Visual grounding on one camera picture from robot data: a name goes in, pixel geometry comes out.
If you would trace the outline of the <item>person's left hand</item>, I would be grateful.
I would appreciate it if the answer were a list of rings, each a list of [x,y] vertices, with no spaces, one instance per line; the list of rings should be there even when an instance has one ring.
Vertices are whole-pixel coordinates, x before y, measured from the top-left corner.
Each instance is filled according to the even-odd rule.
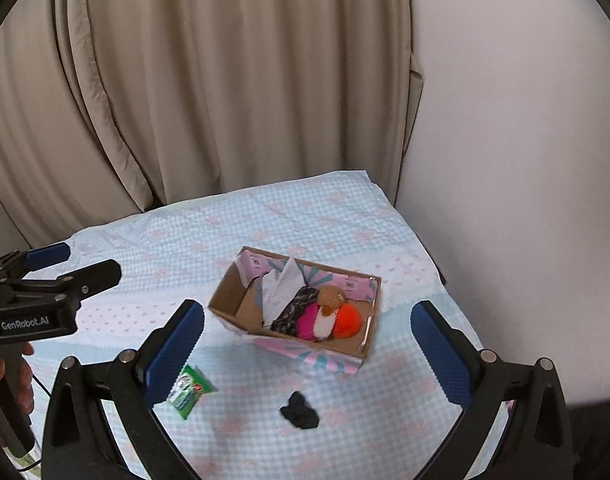
[[[35,353],[34,347],[30,342],[22,344],[22,352],[20,352],[20,360],[18,361],[18,369],[12,367],[16,378],[12,380],[12,392],[15,394],[15,400],[20,410],[25,415],[30,415],[35,408],[34,389],[32,388],[32,368],[26,361],[26,356],[32,356]],[[9,363],[6,359],[8,352],[0,349],[0,382],[3,379],[10,379],[11,372],[9,371]]]

